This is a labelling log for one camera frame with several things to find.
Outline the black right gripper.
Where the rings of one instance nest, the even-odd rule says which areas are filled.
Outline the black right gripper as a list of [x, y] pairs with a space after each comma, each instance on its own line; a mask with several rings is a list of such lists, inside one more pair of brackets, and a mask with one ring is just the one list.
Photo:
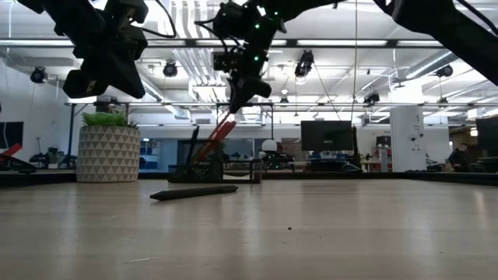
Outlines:
[[[261, 75], [275, 35], [287, 32], [280, 12], [265, 10], [259, 0], [248, 0], [240, 5], [233, 1], [221, 4], [212, 21], [212, 29], [222, 42], [230, 39], [235, 43], [213, 55], [214, 69], [250, 76]], [[234, 76], [229, 78], [229, 84], [229, 111], [236, 113], [249, 100], [247, 80]], [[248, 86], [252, 96], [269, 98], [272, 94], [272, 87], [259, 78], [251, 77]]]

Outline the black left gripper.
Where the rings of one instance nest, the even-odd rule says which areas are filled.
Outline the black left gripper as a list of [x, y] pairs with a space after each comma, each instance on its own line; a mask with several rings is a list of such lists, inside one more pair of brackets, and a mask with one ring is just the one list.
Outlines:
[[[74, 43], [73, 54], [87, 64], [100, 64], [110, 86], [133, 98], [143, 98], [145, 90], [135, 61], [148, 46], [141, 27], [133, 16], [103, 15], [105, 26], [88, 33], [84, 42]], [[83, 70], [71, 70], [63, 85], [69, 98], [87, 98], [102, 94], [102, 83]]]

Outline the red handled scissors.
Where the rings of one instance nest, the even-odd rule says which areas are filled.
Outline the red handled scissors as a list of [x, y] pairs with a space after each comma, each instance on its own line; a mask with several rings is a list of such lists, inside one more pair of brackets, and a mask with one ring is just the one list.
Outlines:
[[220, 123], [208, 137], [208, 143], [194, 156], [193, 163], [202, 161], [209, 152], [216, 148], [220, 142], [236, 127], [236, 121], [224, 121]]

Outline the plain black pen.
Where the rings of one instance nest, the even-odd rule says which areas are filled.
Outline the plain black pen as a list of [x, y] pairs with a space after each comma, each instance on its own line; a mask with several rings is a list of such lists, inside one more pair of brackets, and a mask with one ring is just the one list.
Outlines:
[[190, 144], [189, 144], [188, 154], [187, 154], [187, 158], [186, 158], [186, 162], [185, 162], [187, 165], [191, 165], [191, 158], [192, 158], [193, 152], [195, 150], [195, 145], [196, 145], [197, 140], [198, 140], [199, 131], [200, 131], [200, 127], [196, 126], [194, 131], [192, 132], [192, 136], [191, 136], [191, 139], [189, 141]]

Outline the black mesh desk organizer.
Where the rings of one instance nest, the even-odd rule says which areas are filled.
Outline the black mesh desk organizer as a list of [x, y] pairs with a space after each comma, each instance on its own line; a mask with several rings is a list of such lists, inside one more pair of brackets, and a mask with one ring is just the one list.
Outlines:
[[177, 144], [177, 163], [168, 166], [168, 180], [171, 183], [211, 184], [211, 180], [221, 180], [224, 174], [251, 175], [253, 180], [256, 174], [262, 171], [262, 161], [238, 151], [231, 152], [223, 142], [214, 148], [199, 163], [193, 163], [194, 156], [203, 148], [208, 140], [198, 140], [191, 158], [191, 165], [187, 165], [186, 158], [190, 140], [180, 140]]

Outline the black pen with white print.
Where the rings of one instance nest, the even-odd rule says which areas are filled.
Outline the black pen with white print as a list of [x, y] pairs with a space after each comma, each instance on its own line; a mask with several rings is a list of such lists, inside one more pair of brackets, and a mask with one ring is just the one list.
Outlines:
[[208, 196], [215, 194], [229, 194], [238, 190], [238, 187], [233, 185], [218, 186], [218, 187], [199, 187], [189, 189], [179, 189], [170, 191], [160, 191], [151, 194], [149, 197], [157, 201], [170, 201], [183, 198], [194, 198], [200, 196]]

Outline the background office desk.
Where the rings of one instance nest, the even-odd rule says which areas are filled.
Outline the background office desk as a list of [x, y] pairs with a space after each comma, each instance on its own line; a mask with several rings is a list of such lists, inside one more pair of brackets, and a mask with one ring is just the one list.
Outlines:
[[391, 163], [382, 163], [370, 154], [361, 155], [358, 163], [353, 161], [353, 155], [330, 152], [309, 152], [304, 159], [289, 159], [285, 163], [280, 163], [280, 166], [289, 168], [292, 172], [304, 173], [378, 173], [392, 171]]

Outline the green artificial grass plant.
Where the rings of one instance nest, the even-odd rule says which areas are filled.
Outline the green artificial grass plant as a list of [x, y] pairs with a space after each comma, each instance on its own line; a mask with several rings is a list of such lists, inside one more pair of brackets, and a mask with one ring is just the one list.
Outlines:
[[123, 113], [82, 113], [82, 122], [84, 126], [117, 126], [127, 128], [138, 127], [135, 122], [128, 119], [127, 114]]

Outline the white geometric planter pot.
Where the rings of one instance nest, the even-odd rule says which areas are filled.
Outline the white geometric planter pot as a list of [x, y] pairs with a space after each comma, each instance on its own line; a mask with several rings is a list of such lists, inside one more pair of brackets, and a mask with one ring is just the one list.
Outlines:
[[84, 126], [79, 131], [76, 180], [133, 182], [139, 176], [140, 131], [121, 126]]

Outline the black computer monitor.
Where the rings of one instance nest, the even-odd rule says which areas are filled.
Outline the black computer monitor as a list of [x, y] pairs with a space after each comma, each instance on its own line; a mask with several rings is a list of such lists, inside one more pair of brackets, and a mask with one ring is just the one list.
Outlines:
[[22, 121], [0, 122], [0, 149], [8, 149], [15, 144], [23, 145]]
[[350, 121], [301, 121], [303, 151], [352, 151], [353, 135]]
[[476, 120], [479, 149], [489, 157], [498, 157], [498, 116]]

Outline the black and red device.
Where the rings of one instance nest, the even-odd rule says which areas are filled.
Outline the black and red device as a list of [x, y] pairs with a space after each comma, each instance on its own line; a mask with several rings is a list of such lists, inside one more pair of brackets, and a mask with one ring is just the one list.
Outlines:
[[21, 148], [22, 146], [16, 143], [4, 152], [0, 152], [0, 171], [16, 171], [25, 174], [36, 172], [37, 168], [34, 165], [14, 157]]

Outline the person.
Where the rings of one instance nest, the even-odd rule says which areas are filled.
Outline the person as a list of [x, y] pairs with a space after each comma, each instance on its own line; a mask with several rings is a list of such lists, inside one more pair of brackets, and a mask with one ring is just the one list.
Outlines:
[[466, 143], [461, 143], [449, 156], [448, 160], [455, 172], [468, 172], [468, 157]]

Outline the black overhead frame bar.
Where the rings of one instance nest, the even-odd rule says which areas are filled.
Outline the black overhead frame bar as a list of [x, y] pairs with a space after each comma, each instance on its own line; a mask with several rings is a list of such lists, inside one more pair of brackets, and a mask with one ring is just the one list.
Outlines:
[[[149, 48], [204, 48], [222, 47], [220, 40], [214, 39], [149, 39]], [[443, 49], [444, 46], [435, 40], [341, 40], [341, 39], [277, 39], [272, 47], [276, 48], [366, 48], [366, 49]], [[33, 38], [0, 38], [0, 47], [20, 48], [70, 48], [73, 43], [66, 39], [33, 39]]]

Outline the white pillar with wall boxes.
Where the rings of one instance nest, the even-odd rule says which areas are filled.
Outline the white pillar with wall boxes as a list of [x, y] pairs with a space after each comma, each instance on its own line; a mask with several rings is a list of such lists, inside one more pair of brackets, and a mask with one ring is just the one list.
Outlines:
[[421, 107], [394, 107], [390, 112], [393, 171], [426, 170], [424, 116]]

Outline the black table edge rail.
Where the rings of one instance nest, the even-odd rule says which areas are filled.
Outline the black table edge rail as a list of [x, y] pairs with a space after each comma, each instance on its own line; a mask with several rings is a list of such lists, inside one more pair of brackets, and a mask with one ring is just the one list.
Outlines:
[[[259, 184], [263, 180], [428, 180], [498, 187], [498, 173], [259, 173], [253, 180], [231, 177], [210, 182], [212, 184]], [[0, 188], [75, 182], [74, 173], [0, 173]]]

